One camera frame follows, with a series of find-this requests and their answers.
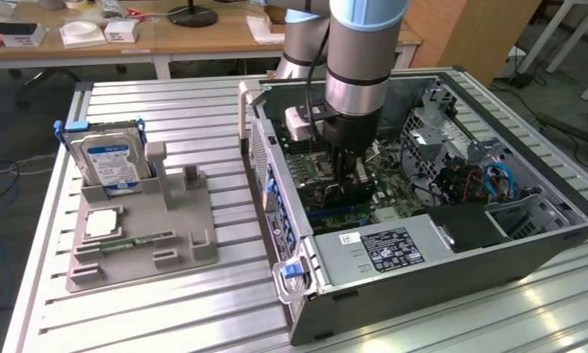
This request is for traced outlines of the wooden desk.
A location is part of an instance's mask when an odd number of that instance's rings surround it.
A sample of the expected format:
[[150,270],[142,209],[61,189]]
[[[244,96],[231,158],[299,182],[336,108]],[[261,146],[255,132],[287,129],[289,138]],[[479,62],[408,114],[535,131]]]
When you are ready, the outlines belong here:
[[212,26],[192,29],[172,24],[165,18],[148,20],[138,24],[134,43],[80,49],[64,47],[58,29],[81,11],[46,10],[40,4],[21,2],[14,8],[20,20],[41,24],[46,34],[37,47],[0,46],[0,69],[149,63],[157,78],[169,79],[172,62],[281,56],[283,44],[259,44],[247,24],[249,16],[263,15],[263,7],[248,3],[217,4],[213,0],[196,2],[217,12],[219,21]]

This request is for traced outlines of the white cardboard box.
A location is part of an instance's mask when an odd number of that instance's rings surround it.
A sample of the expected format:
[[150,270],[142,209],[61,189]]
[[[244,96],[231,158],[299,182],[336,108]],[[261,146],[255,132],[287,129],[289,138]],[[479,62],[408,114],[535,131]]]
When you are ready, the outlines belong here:
[[268,17],[245,17],[247,26],[249,28],[253,40],[260,45],[284,44],[285,35],[271,32],[271,21]]

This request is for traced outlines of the black plastic shroud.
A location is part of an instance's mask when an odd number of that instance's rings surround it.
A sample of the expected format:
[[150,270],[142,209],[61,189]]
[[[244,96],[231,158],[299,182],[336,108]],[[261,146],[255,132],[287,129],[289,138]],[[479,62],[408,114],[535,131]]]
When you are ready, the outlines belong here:
[[505,243],[509,239],[489,218],[481,204],[457,204],[428,209],[435,225],[449,236],[451,249],[465,252]]

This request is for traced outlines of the grey parts rack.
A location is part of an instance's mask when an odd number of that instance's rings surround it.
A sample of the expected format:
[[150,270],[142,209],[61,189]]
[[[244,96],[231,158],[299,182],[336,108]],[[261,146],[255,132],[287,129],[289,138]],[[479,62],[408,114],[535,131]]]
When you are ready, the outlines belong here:
[[[73,244],[66,270],[68,292],[136,281],[217,262],[216,232],[205,174],[196,165],[166,174],[162,142],[145,145],[146,161],[156,175],[138,183],[136,192],[106,195],[100,186],[81,186]],[[117,227],[110,235],[85,236],[92,211],[116,210]],[[102,252],[102,243],[164,235],[152,246]]]

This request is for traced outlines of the silver CPU chip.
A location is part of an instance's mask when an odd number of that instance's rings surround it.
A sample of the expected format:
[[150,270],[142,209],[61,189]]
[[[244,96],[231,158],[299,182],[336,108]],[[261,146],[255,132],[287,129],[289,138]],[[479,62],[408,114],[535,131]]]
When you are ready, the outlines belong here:
[[117,217],[116,210],[92,211],[86,217],[85,236],[97,238],[110,235],[117,227]]

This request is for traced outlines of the white box with black lid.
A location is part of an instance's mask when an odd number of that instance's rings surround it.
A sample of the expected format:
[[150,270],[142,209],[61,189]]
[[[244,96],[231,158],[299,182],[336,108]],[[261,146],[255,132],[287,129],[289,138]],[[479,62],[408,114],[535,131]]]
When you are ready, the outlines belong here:
[[45,29],[41,24],[0,22],[0,37],[6,47],[37,47],[44,36]]

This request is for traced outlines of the white labelled box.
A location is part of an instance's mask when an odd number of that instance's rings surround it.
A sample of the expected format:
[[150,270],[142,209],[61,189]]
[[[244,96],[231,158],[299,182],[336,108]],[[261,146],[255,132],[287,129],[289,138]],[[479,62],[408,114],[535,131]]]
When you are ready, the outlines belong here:
[[134,43],[138,39],[137,21],[112,21],[106,24],[104,35],[109,43]]

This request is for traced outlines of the grey disk bay bracket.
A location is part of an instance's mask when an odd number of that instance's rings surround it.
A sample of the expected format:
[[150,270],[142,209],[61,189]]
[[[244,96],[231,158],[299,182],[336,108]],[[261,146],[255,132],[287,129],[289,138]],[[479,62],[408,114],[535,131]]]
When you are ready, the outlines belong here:
[[541,186],[521,188],[513,200],[492,199],[485,210],[508,240],[556,231],[576,221],[568,203]]

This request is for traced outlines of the hard disk with blue label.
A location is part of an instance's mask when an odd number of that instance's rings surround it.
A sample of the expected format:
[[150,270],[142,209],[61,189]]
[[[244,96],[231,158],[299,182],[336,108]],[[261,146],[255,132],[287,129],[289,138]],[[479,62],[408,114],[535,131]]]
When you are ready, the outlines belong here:
[[70,132],[65,142],[86,186],[101,186],[110,196],[134,192],[150,175],[138,128]]

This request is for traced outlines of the blue expansion slot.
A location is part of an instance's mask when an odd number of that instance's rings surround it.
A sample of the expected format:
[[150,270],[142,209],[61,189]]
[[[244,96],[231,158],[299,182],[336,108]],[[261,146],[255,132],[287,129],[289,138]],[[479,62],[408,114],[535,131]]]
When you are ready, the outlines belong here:
[[368,205],[356,205],[356,206],[347,206],[347,207],[336,207],[331,209],[321,209],[321,210],[313,210],[307,212],[308,218],[324,218],[324,217],[333,217],[337,215],[345,215],[352,213],[360,213],[365,210],[369,210]]

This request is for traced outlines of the metal disk bay cage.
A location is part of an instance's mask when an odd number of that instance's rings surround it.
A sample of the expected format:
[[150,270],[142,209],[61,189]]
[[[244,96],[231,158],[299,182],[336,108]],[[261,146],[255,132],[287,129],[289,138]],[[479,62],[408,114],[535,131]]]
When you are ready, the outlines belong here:
[[460,128],[453,120],[456,102],[445,88],[428,88],[421,106],[412,109],[404,124],[403,168],[428,179],[449,166],[484,166],[503,147],[497,138],[479,140]]

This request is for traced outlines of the dark grey PC case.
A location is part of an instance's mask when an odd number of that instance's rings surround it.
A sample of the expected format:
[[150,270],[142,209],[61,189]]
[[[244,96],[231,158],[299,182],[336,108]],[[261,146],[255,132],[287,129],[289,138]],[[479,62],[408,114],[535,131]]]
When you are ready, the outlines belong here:
[[[404,124],[428,88],[445,88],[457,98],[453,120],[460,128],[503,145],[484,166],[449,166],[435,179],[407,171],[400,156]],[[513,200],[521,188],[541,186],[568,203],[575,224],[487,248],[451,249],[451,257],[395,275],[329,283],[315,237],[343,230],[313,232],[276,136],[285,109],[303,106],[308,94],[323,93],[323,81],[308,86],[303,79],[247,79],[239,86],[243,162],[287,348],[325,352],[360,345],[367,352],[420,351],[460,331],[513,320],[523,324],[516,339],[527,341],[532,332],[556,330],[568,316],[588,318],[588,271],[571,258],[588,240],[588,173],[479,81],[452,68],[395,72],[379,120],[375,140],[397,141],[399,165],[412,188],[435,197],[419,215],[432,207]],[[276,145],[268,136],[276,137]],[[449,236],[435,229],[451,248]],[[304,274],[284,279],[283,267],[293,263]]]

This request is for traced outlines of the blue disk caddy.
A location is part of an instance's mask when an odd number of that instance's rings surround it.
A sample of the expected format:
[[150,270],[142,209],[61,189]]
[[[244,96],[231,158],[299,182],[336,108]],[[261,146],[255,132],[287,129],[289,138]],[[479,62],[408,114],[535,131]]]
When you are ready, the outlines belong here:
[[65,145],[65,148],[68,149],[68,143],[65,142],[65,135],[70,132],[81,132],[81,131],[101,131],[106,129],[121,129],[128,127],[136,127],[138,128],[142,136],[142,142],[144,142],[144,154],[145,154],[145,144],[146,144],[146,137],[145,137],[145,123],[141,118],[126,120],[126,121],[117,121],[117,122],[106,122],[106,123],[92,123],[89,121],[72,121],[66,124],[61,121],[56,121],[53,125],[53,133],[57,137],[58,141]]

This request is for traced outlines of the black monitor stand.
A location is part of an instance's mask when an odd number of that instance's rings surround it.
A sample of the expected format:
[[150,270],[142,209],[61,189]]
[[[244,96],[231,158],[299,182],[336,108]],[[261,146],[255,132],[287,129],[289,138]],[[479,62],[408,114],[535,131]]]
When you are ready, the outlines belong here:
[[184,7],[174,7],[166,12],[166,18],[177,26],[202,28],[217,22],[219,15],[209,8],[197,6],[194,0],[186,0]]

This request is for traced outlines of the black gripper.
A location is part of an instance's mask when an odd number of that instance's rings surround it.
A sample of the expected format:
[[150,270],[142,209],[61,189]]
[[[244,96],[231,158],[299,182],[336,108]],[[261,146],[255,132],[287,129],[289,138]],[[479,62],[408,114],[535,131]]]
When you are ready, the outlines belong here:
[[337,114],[324,120],[324,140],[337,149],[365,151],[377,134],[381,109],[367,115]]

